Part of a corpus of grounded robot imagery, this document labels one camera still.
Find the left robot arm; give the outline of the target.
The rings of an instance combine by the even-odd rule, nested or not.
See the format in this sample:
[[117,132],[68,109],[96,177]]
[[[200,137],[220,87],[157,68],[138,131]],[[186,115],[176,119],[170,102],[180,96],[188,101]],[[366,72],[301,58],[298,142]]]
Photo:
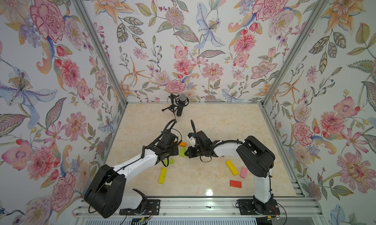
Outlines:
[[134,158],[113,167],[101,166],[84,195],[84,201],[89,205],[88,212],[97,212],[105,219],[117,210],[143,213],[147,196],[138,189],[133,189],[134,193],[125,193],[126,184],[146,169],[179,155],[181,142],[171,131],[163,131],[153,142],[143,146],[141,153]]

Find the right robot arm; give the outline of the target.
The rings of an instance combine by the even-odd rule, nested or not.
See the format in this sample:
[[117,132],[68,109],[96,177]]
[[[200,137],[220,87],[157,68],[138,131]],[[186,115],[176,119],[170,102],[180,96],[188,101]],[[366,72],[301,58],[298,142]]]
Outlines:
[[189,158],[240,157],[248,171],[254,175],[256,201],[263,204],[272,201],[271,172],[276,157],[256,137],[248,136],[243,141],[211,141],[203,131],[199,131],[189,133],[187,140],[191,146],[188,147],[185,155]]

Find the long yellow block right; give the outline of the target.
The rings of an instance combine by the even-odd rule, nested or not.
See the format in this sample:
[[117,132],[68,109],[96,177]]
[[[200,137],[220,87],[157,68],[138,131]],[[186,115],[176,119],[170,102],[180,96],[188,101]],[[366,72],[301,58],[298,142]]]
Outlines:
[[236,169],[236,167],[234,166],[234,164],[230,160],[226,161],[226,165],[229,168],[229,170],[231,171],[231,173],[233,174],[233,176],[237,176],[239,174],[238,170]]

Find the long yellow block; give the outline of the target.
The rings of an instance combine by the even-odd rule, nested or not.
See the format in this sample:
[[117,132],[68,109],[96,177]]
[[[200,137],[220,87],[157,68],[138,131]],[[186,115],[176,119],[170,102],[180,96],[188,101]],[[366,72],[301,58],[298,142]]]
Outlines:
[[229,168],[229,170],[231,171],[231,173],[233,174],[233,176],[237,176],[239,174],[238,170],[236,169],[236,167],[234,166],[234,164],[230,160],[226,161],[226,165]]
[[165,177],[166,177],[166,173],[167,173],[167,169],[164,167],[161,169],[161,172],[160,172],[160,176],[159,176],[159,180],[158,180],[158,183],[159,184],[164,184],[165,182]]

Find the long yellow block left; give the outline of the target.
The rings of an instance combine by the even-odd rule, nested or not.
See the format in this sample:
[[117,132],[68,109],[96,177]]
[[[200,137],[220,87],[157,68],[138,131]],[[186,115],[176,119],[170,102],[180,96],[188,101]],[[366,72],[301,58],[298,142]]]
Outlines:
[[167,173],[167,169],[164,167],[161,169],[161,172],[160,172],[160,176],[159,176],[159,180],[158,180],[158,183],[159,184],[164,184],[165,182],[165,177],[166,177],[166,173]]

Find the red block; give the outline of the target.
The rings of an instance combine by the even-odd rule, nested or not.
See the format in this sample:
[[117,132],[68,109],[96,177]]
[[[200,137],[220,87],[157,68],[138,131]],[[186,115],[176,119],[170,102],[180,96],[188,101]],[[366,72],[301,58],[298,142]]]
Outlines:
[[230,180],[230,186],[236,188],[242,188],[242,182]]

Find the pink block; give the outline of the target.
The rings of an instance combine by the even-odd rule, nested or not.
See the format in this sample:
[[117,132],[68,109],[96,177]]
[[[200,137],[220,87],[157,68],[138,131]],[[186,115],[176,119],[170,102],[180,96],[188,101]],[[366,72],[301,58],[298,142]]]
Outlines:
[[246,167],[242,167],[241,172],[240,172],[240,177],[242,179],[245,179],[247,176],[247,173],[248,173],[248,169]]

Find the black microphone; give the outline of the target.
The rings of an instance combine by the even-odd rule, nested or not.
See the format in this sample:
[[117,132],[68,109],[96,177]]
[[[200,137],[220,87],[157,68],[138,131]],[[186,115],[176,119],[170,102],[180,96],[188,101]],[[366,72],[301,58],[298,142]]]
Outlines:
[[189,99],[185,94],[180,94],[176,99],[177,104],[177,116],[181,116],[184,107],[186,107],[189,104]]

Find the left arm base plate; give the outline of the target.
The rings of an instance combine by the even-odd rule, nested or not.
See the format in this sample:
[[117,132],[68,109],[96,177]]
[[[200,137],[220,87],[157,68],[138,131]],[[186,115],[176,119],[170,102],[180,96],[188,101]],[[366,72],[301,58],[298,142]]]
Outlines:
[[138,208],[136,209],[121,209],[119,211],[120,215],[128,216],[151,216],[159,215],[161,208],[161,200],[147,199],[144,202],[141,202]]

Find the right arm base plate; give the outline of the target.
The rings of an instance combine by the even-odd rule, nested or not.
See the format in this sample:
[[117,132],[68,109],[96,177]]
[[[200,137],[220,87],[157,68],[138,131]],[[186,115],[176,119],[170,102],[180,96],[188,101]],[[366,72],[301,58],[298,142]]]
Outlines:
[[241,215],[277,216],[281,214],[279,206],[273,198],[267,203],[262,203],[258,199],[239,199],[235,206]]

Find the aluminium front rail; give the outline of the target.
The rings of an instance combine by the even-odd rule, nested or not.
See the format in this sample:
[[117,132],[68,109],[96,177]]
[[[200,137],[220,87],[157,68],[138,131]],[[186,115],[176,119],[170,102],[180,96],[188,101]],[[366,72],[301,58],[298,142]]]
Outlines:
[[[159,214],[152,219],[162,218],[240,218],[236,208],[237,197],[161,197]],[[307,197],[276,197],[281,216],[323,217],[316,200]]]

